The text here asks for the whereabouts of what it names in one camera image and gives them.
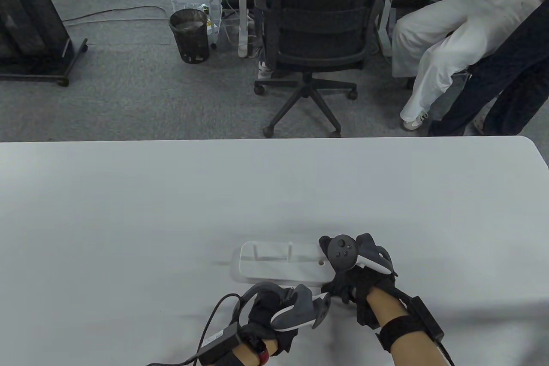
person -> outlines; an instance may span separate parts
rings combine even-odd
[[[517,135],[549,97],[549,0],[534,11],[472,78],[430,136],[462,136],[478,120],[484,135]],[[503,90],[485,118],[483,107]]]
[[[370,268],[355,266],[348,272],[337,274],[332,282],[323,286],[322,292],[341,298],[345,304],[349,304],[350,301],[356,302],[357,319],[362,311],[365,318],[375,317],[377,325],[383,330],[395,319],[410,316],[400,300],[383,290],[387,282],[394,285],[394,280],[394,274],[381,275]],[[359,301],[358,292],[355,293],[358,290],[367,290],[364,303]],[[278,356],[284,351],[290,352],[293,339],[298,334],[297,330],[276,332],[272,329],[271,318],[284,308],[283,305],[276,293],[260,292],[249,313],[249,323],[243,326],[244,331],[252,330],[256,336],[263,338],[269,356]],[[390,347],[390,354],[395,366],[447,366],[441,351],[424,331],[412,331],[398,337]],[[216,362],[216,366],[241,364],[260,365],[259,355],[246,344],[236,347],[221,361]]]
[[[400,113],[404,128],[418,129],[451,86],[452,75],[495,52],[542,1],[443,0],[400,19],[393,34],[392,75],[417,76]]]

chair wheel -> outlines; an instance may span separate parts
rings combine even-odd
[[[253,92],[258,96],[262,96],[263,94],[265,94],[265,87],[263,87],[261,84],[256,84],[255,86],[253,86]]]
[[[273,127],[267,126],[263,127],[263,136],[265,136],[267,139],[270,139],[275,134],[275,131]]]
[[[69,82],[69,79],[61,79],[61,80],[57,80],[57,85],[60,86],[60,87],[68,87],[70,82]]]
[[[349,91],[349,93],[347,93],[347,98],[349,100],[356,100],[356,99],[358,99],[358,97],[359,97],[359,92],[356,91],[355,89],[353,89],[353,90]]]

black wrist strap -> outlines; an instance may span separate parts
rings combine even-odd
[[[424,331],[423,325],[412,316],[406,315],[392,319],[389,323],[382,327],[381,331],[376,333],[384,350],[391,352],[391,347],[394,342],[400,337],[408,333],[416,331]]]
[[[244,366],[244,365],[231,350],[230,352],[225,354],[225,356],[223,356],[221,359],[216,360],[215,366]]]

black pants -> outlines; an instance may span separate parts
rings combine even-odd
[[[549,97],[549,0],[478,64],[448,113],[431,124],[429,135],[462,136],[502,90],[486,117],[486,135],[519,134]]]

office chair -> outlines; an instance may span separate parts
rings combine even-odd
[[[267,66],[302,74],[300,80],[255,80],[253,90],[257,95],[265,93],[264,86],[294,88],[290,99],[263,128],[266,138],[273,137],[276,124],[302,97],[310,97],[328,118],[335,128],[330,136],[341,137],[341,125],[320,91],[347,90],[348,99],[358,97],[356,84],[316,79],[313,74],[363,68],[377,40],[374,23],[384,0],[349,0],[354,5],[319,11],[323,3],[326,0],[272,0],[271,7],[267,7],[267,0],[255,0],[255,27],[257,36],[263,39]]]

